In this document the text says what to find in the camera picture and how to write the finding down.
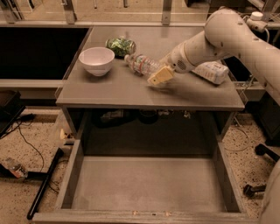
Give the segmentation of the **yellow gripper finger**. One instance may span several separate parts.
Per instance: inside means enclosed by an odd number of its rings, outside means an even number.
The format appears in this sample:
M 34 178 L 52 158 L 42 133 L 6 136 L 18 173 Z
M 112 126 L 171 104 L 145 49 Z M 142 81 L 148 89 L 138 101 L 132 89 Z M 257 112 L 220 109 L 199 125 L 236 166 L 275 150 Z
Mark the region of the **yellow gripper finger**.
M 174 77 L 173 69 L 169 66 L 163 66 L 162 68 L 160 68 L 158 71 L 156 71 L 150 76 L 148 82 L 151 85 L 156 86 L 158 84 L 171 80 L 173 77 Z

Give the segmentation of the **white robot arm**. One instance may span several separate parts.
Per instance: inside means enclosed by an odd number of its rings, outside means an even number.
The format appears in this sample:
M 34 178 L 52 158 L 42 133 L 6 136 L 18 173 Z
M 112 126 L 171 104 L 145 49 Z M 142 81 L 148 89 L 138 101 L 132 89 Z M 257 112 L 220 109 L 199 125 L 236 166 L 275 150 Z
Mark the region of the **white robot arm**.
M 185 74 L 204 62 L 227 56 L 236 57 L 280 103 L 280 49 L 258 38 L 229 8 L 214 12 L 202 32 L 178 44 L 161 61 Z

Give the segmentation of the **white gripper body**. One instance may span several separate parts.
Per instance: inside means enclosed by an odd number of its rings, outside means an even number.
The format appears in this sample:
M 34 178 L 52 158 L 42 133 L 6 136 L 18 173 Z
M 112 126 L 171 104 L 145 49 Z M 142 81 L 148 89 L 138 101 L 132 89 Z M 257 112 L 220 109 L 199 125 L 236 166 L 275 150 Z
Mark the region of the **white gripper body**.
M 178 44 L 160 61 L 180 74 L 185 74 L 195 68 L 191 61 L 189 50 L 186 47 L 186 42 Z

